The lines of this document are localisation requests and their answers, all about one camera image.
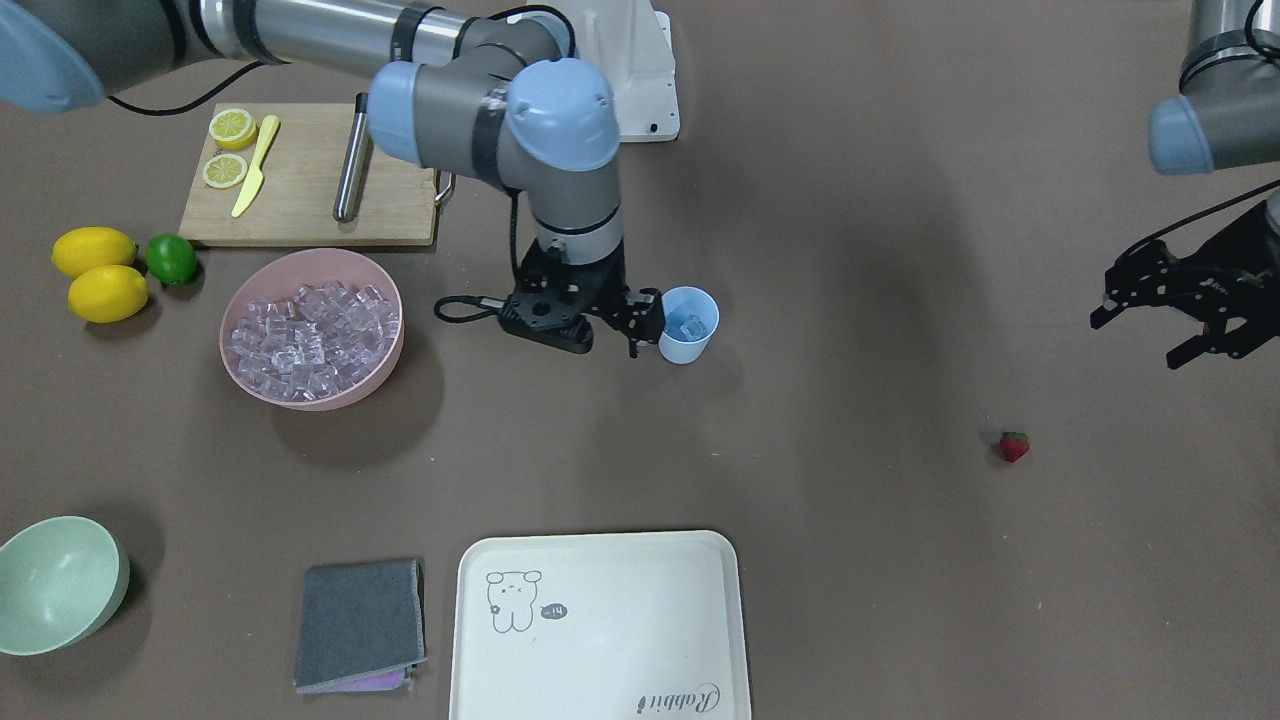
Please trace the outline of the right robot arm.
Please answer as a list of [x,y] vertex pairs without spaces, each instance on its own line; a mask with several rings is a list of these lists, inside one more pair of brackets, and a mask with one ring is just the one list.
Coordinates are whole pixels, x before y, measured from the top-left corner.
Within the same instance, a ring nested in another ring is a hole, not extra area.
[[626,281],[614,95],[557,8],[470,17],[430,1],[5,1],[1,31],[3,100],[42,114],[218,58],[366,76],[383,152],[527,199],[536,238],[511,254],[507,297],[463,299],[474,319],[572,354],[593,347],[591,316],[631,354],[664,333],[660,291]]

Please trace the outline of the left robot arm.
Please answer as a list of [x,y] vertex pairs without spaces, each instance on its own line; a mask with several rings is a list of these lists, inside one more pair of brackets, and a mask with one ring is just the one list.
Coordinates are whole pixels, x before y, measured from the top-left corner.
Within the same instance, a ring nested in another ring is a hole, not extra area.
[[[1275,1],[1196,1],[1179,91],[1149,117],[1149,159],[1165,176],[1274,163],[1279,156],[1279,19]],[[1244,357],[1279,333],[1277,183],[1243,193],[1235,220],[1179,258],[1166,229],[1137,241],[1106,270],[1096,329],[1133,307],[1172,307],[1202,332],[1167,352],[1178,369],[1204,355]]]

